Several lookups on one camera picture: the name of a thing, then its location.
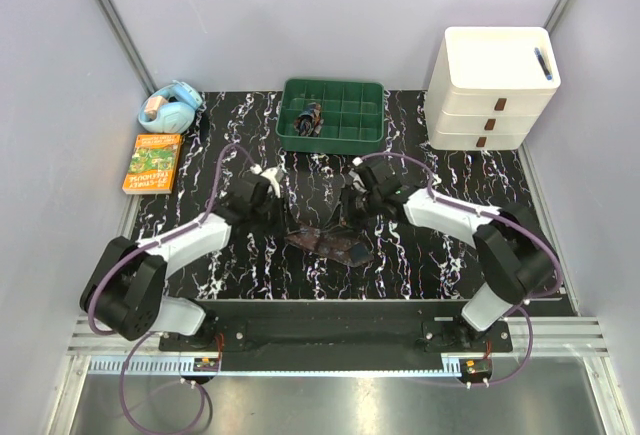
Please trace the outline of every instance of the black mounting base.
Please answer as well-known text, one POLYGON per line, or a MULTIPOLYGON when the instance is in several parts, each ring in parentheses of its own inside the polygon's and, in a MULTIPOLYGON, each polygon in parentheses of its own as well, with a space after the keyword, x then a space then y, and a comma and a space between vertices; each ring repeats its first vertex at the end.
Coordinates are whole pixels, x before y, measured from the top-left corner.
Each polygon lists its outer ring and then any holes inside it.
MULTIPOLYGON (((462 303, 433 302, 202 302, 215 310, 215 333, 223 334, 226 371, 331 371, 442 369, 441 353, 512 350, 506 323, 498 322, 469 350, 459 343, 435 349, 459 317, 462 303)), ((186 337, 162 339, 162 351, 217 350, 186 337)))
POLYGON ((486 353, 489 341, 491 341, 492 352, 513 351, 507 322, 494 323, 489 330, 477 338, 461 337, 460 328, 460 321, 455 318, 423 322, 424 351, 427 353, 486 353))

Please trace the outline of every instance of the black marble surface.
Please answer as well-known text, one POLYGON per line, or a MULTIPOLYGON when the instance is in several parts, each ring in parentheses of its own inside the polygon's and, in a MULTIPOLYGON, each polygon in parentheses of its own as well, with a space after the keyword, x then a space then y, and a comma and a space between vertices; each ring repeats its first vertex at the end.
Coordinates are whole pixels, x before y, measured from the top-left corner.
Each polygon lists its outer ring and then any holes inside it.
MULTIPOLYGON (((437 175, 436 189, 463 200, 532 207, 516 152, 443 152, 430 147, 422 113, 425 92, 385 93, 386 139, 381 149, 423 160, 437 175)), ((142 197, 134 238, 155 236, 204 210, 220 149, 242 144, 263 167, 280 165, 292 211, 301 222, 322 226, 337 202, 352 157, 285 153, 275 133, 281 92, 205 93, 205 104, 185 134, 171 195, 142 197)), ((390 163, 413 183, 426 183, 417 167, 390 163)), ((232 152, 224 163, 222 190, 241 173, 232 152)), ((470 298, 482 285, 475 251, 438 232, 377 220, 364 234, 375 256, 349 268, 249 235, 202 257, 168 281, 170 295, 199 299, 435 299, 470 298)))

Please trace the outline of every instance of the green sorting tray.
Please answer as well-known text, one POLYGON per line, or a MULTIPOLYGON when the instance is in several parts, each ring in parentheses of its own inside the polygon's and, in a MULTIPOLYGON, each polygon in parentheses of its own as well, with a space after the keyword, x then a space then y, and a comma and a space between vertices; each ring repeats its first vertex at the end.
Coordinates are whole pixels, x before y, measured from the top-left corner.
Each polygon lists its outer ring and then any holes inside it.
POLYGON ((384 88, 379 83, 292 78, 284 86, 276 133, 289 152, 365 155, 380 148, 384 88), (293 122, 308 104, 322 105, 319 137, 301 137, 293 122))

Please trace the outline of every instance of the brown drawer handle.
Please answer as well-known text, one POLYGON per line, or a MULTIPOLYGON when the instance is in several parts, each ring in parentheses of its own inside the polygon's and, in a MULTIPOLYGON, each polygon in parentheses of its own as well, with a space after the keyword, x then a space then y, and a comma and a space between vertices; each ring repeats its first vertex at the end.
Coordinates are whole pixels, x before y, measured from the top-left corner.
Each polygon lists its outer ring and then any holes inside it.
POLYGON ((496 106, 493 107, 493 109, 496 112, 501 112, 504 110, 504 106, 507 104, 507 99, 506 98, 499 98, 498 101, 496 102, 496 106))

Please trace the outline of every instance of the white storage box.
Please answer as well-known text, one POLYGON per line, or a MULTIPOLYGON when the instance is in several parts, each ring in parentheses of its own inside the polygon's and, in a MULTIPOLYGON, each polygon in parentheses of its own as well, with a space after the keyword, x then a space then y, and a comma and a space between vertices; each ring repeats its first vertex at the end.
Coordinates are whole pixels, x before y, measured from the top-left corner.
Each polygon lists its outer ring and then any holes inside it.
POLYGON ((559 86, 544 28, 448 28, 425 98, 431 146, 514 150, 559 86))

